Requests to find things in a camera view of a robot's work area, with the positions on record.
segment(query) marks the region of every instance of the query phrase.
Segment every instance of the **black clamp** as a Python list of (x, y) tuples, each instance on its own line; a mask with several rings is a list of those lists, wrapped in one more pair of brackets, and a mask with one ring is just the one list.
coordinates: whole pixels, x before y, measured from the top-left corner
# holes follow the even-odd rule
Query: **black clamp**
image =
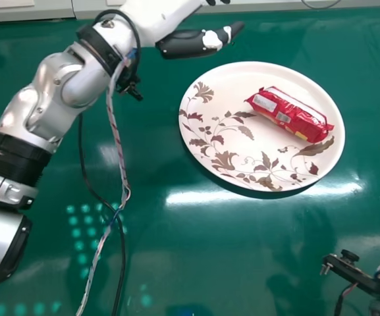
[(334, 254), (326, 255), (320, 274), (326, 275), (332, 270), (349, 283), (356, 284), (365, 293), (380, 299), (380, 278), (369, 276), (357, 268), (355, 262), (358, 260), (359, 257), (355, 253), (347, 250), (342, 251), (341, 257)]
[(117, 92), (121, 95), (128, 93), (137, 101), (142, 101), (143, 95), (138, 91), (136, 87), (136, 85), (141, 82), (141, 79), (137, 75), (129, 78), (129, 73), (130, 70), (128, 68), (125, 68), (122, 71), (117, 81)]

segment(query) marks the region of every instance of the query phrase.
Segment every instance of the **screw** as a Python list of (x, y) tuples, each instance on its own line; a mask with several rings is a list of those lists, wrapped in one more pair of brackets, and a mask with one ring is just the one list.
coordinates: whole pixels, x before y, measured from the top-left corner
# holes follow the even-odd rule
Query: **screw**
[(101, 25), (102, 25), (102, 28), (114, 28), (115, 27), (114, 22), (112, 22), (111, 20), (104, 20)]

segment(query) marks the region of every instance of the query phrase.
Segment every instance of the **snack wrapper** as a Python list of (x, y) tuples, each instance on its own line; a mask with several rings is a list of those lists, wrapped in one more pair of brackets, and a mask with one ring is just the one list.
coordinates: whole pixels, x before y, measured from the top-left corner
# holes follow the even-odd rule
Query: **snack wrapper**
[(310, 143), (324, 140), (334, 128), (327, 124), (325, 115), (276, 87), (261, 88), (246, 102), (277, 126)]

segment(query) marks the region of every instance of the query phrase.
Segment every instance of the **black cable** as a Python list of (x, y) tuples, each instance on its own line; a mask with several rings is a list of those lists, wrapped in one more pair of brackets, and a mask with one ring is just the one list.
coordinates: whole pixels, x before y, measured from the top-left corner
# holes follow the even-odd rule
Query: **black cable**
[(357, 284), (349, 284), (346, 288), (343, 289), (342, 293), (340, 293), (339, 298), (337, 299), (336, 306), (335, 306), (335, 313), (334, 316), (340, 316), (340, 313), (342, 312), (342, 304), (343, 299), (345, 296), (345, 292), (349, 289), (353, 289)]
[[(117, 210), (115, 210), (111, 204), (109, 204), (105, 199), (103, 199), (99, 194), (96, 193), (96, 191), (92, 188), (92, 185), (90, 184), (90, 181), (87, 177), (86, 172), (86, 164), (84, 162), (84, 152), (83, 152), (83, 143), (82, 143), (82, 131), (83, 131), (83, 114), (80, 114), (78, 116), (78, 154), (80, 156), (80, 166), (82, 169), (82, 176), (83, 180), (86, 183), (87, 188), (89, 189), (90, 193), (98, 199), (104, 206), (106, 206), (108, 209), (111, 210), (113, 214), (116, 213)], [(112, 316), (116, 316), (118, 313), (118, 306), (121, 298), (121, 292), (122, 287), (124, 285), (124, 276), (125, 276), (125, 266), (126, 266), (126, 254), (125, 254), (125, 234), (124, 234), (124, 228), (122, 226), (122, 221), (119, 217), (116, 218), (119, 226), (119, 234), (121, 237), (121, 257), (122, 257), (122, 263), (121, 263), (121, 271), (119, 275), (119, 281), (118, 281), (118, 288), (117, 293), (115, 294), (115, 301), (112, 308)]]
[(138, 35), (138, 31), (137, 31), (136, 25), (128, 17), (128, 15), (126, 15), (122, 11), (116, 10), (116, 9), (108, 9), (108, 10), (104, 10), (104, 11), (100, 12), (95, 17), (92, 25), (97, 24), (107, 14), (117, 14), (117, 15), (121, 16), (122, 18), (124, 18), (124, 20), (126, 20), (128, 22), (128, 24), (130, 25), (132, 33), (134, 34), (134, 37), (136, 38), (137, 53), (136, 53), (136, 56), (135, 56), (135, 61), (134, 61), (133, 67), (132, 67), (132, 72), (131, 72), (130, 78), (127, 80), (127, 85), (126, 86), (129, 86), (130, 83), (131, 83), (131, 81), (132, 81), (132, 79), (137, 75), (138, 66), (140, 65), (140, 59), (141, 59), (141, 56), (142, 56), (142, 43), (140, 41), (140, 36)]
[(330, 8), (334, 7), (335, 5), (337, 5), (341, 1), (342, 0), (336, 0), (334, 3), (331, 3), (330, 5), (327, 5), (325, 7), (314, 7), (314, 6), (310, 5), (306, 0), (301, 0), (301, 2), (303, 4), (305, 4), (305, 6), (309, 7), (310, 9), (313, 9), (313, 10), (330, 9)]

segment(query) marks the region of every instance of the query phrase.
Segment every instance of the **brown leaf print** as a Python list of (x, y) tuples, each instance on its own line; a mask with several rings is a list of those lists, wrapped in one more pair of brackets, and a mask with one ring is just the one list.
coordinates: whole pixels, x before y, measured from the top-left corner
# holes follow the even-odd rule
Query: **brown leaf print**
[(216, 136), (214, 136), (214, 137), (212, 137), (211, 138), (211, 142), (212, 141), (216, 141), (216, 142), (219, 142), (219, 143), (221, 143), (222, 145), (224, 144), (224, 139), (223, 139), (223, 137), (221, 136), (221, 135), (216, 135)]
[(188, 125), (185, 125), (184, 123), (182, 123), (182, 125), (184, 125), (184, 127), (189, 130), (190, 132), (192, 132), (192, 129), (188, 126)]
[(299, 153), (296, 153), (294, 157), (296, 156), (315, 156), (319, 153), (323, 153), (327, 148), (333, 145), (335, 142), (335, 137), (332, 136), (332, 138), (328, 141), (326, 141), (324, 144), (323, 142), (318, 144), (313, 144), (305, 147), (304, 149), (301, 149)]
[(257, 183), (262, 186), (269, 188), (271, 191), (282, 191), (282, 187), (278, 186), (277, 188), (273, 185), (270, 174), (268, 176), (264, 176), (263, 178), (258, 179)]
[(206, 86), (203, 82), (198, 82), (194, 85), (194, 88), (197, 89), (195, 97), (200, 97), (203, 99), (203, 103), (207, 103), (213, 99), (215, 92)]
[(203, 155), (205, 155), (206, 157), (209, 157), (209, 155), (206, 153), (207, 149), (209, 148), (209, 146), (205, 146), (203, 148), (200, 149), (201, 153)]
[(275, 168), (278, 163), (279, 163), (279, 158), (276, 158), (276, 160), (271, 164), (271, 167)]
[(204, 145), (208, 145), (208, 143), (206, 143), (204, 140), (201, 140), (201, 139), (192, 139), (190, 140), (190, 145), (196, 145), (196, 146), (204, 146)]
[(266, 170), (267, 170), (267, 168), (266, 168), (266, 167), (264, 167), (263, 165), (258, 165), (258, 166), (256, 166), (256, 167), (254, 168), (254, 171), (257, 171), (257, 170), (266, 171)]
[(236, 117), (244, 117), (245, 119), (248, 117), (255, 117), (256, 116), (255, 114), (248, 113), (248, 112), (236, 112), (234, 115)]
[(187, 117), (187, 112), (183, 109), (179, 110), (179, 115), (184, 115), (185, 117)]
[(236, 153), (229, 153), (227, 150), (224, 153), (217, 153), (216, 155), (217, 159), (212, 160), (213, 168), (216, 170), (219, 170), (219, 168), (226, 169), (226, 170), (235, 170), (234, 165), (232, 164), (232, 157), (237, 156)]
[(291, 177), (292, 179), (298, 181), (299, 183), (302, 182), (300, 179), (298, 179), (298, 174), (296, 174), (296, 173), (292, 173), (292, 174), (290, 175), (290, 177)]
[(263, 165), (264, 165), (264, 167), (270, 169), (271, 164), (270, 164), (269, 156), (267, 156), (264, 151), (262, 151), (261, 154), (263, 155)]
[(251, 130), (247, 126), (238, 126), (238, 129), (249, 139), (254, 140), (253, 133), (251, 133)]
[(233, 117), (234, 120), (238, 121), (239, 123), (241, 124), (244, 124), (244, 121), (242, 120), (242, 118), (239, 118), (239, 117)]
[(317, 176), (317, 173), (319, 172), (319, 167), (314, 165), (314, 163), (311, 163), (311, 167), (308, 172)]
[(188, 119), (196, 119), (196, 120), (199, 120), (200, 122), (203, 122), (203, 119), (202, 119), (202, 114), (198, 114), (198, 113), (191, 113), (190, 115), (187, 116)]

